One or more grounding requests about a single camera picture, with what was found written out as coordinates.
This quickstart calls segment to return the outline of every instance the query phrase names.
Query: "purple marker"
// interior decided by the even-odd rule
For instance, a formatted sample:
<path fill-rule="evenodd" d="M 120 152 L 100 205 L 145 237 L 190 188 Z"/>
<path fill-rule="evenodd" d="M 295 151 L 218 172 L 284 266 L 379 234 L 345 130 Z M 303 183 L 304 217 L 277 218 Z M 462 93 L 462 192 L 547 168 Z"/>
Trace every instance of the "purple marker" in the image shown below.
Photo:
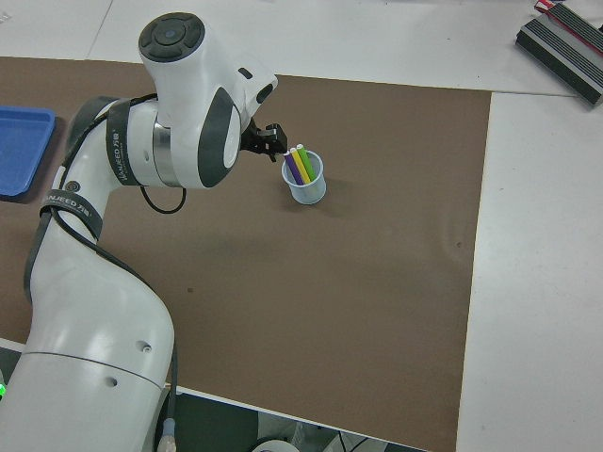
<path fill-rule="evenodd" d="M 295 183 L 298 186 L 303 186 L 303 179 L 300 171 L 298 170 L 298 166 L 295 164 L 295 160 L 293 160 L 293 156 L 291 155 L 291 151 L 287 151 L 283 154 L 285 157 L 286 165 L 289 167 L 291 174 L 293 175 L 293 179 L 295 179 Z"/>

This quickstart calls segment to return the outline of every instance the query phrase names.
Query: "white round object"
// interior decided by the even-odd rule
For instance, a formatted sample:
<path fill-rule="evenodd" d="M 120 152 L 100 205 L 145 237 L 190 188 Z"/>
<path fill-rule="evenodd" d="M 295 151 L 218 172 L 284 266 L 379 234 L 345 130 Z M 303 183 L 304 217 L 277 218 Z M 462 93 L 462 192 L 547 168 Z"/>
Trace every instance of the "white round object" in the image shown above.
<path fill-rule="evenodd" d="M 297 447 L 287 441 L 270 440 L 261 443 L 253 452 L 300 452 Z"/>

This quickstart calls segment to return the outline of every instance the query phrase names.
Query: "green marker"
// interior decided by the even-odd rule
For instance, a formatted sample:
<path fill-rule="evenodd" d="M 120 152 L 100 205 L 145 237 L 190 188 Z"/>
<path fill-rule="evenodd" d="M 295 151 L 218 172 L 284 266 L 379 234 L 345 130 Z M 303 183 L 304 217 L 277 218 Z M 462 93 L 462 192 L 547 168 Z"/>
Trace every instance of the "green marker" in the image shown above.
<path fill-rule="evenodd" d="M 317 176 L 314 173 L 314 168 L 312 168 L 312 164 L 310 163 L 310 159 L 308 158 L 308 154 L 305 151 L 305 148 L 302 144 L 297 145 L 298 154 L 301 157 L 301 162 L 303 163 L 303 167 L 308 172 L 308 177 L 310 178 L 310 182 L 314 181 Z"/>

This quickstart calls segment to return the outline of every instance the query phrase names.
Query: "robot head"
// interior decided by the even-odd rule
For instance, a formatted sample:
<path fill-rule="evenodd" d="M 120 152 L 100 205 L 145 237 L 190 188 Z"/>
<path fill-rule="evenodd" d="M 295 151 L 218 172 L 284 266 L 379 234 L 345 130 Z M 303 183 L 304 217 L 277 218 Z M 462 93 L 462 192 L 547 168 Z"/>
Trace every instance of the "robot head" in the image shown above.
<path fill-rule="evenodd" d="M 216 185 L 235 164 L 241 133 L 276 88 L 276 76 L 251 56 L 231 56 L 212 28 L 183 12 L 150 22 L 139 51 L 155 81 L 155 130 L 169 133 L 177 184 Z"/>

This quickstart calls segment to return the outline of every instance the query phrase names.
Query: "white tabletop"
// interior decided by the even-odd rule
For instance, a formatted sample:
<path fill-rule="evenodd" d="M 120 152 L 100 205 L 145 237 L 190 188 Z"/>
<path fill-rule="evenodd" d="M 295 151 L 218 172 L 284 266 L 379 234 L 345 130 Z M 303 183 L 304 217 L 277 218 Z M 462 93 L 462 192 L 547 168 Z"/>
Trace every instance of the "white tabletop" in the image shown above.
<path fill-rule="evenodd" d="M 599 450 L 603 109 L 513 44 L 533 3 L 0 0 L 0 55 L 138 62 L 142 27 L 180 9 L 276 73 L 496 91 L 457 448 Z M 565 3 L 603 24 L 600 0 Z"/>

